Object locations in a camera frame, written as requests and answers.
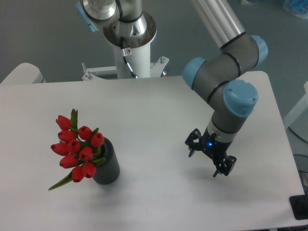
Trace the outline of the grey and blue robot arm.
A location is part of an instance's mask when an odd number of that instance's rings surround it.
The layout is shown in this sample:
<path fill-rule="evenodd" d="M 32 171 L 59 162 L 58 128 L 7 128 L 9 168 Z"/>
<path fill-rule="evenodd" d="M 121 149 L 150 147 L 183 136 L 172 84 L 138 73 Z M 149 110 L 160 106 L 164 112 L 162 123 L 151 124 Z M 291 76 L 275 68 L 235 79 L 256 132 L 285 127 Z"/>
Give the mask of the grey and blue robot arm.
<path fill-rule="evenodd" d="M 214 111 L 204 133 L 195 129 L 185 143 L 190 154 L 203 152 L 217 174 L 228 175 L 236 158 L 227 149 L 258 101 L 256 88 L 240 76 L 263 62 L 268 48 L 261 37 L 247 35 L 225 0 L 195 0 L 193 6 L 221 54 L 212 61 L 194 58 L 183 70 L 186 84 Z M 113 45 L 118 78 L 153 75 L 158 65 L 140 49 L 149 47 L 157 27 L 140 0 L 79 0 L 76 7 L 87 27 L 101 30 Z"/>

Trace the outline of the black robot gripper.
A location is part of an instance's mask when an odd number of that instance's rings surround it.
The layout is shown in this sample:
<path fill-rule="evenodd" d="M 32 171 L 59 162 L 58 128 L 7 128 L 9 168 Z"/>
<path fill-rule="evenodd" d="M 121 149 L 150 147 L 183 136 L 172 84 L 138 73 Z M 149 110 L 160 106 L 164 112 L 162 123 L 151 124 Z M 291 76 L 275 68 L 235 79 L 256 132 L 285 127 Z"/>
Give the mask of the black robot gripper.
<path fill-rule="evenodd" d="M 217 174 L 228 176 L 237 161 L 236 157 L 226 154 L 232 141 L 221 142 L 216 140 L 217 137 L 218 134 L 212 133 L 210 135 L 207 129 L 201 135 L 200 130 L 195 128 L 185 141 L 190 150 L 188 157 L 191 157 L 195 151 L 203 151 L 204 154 L 212 159 L 216 166 L 216 171 L 213 174 L 214 178 Z"/>

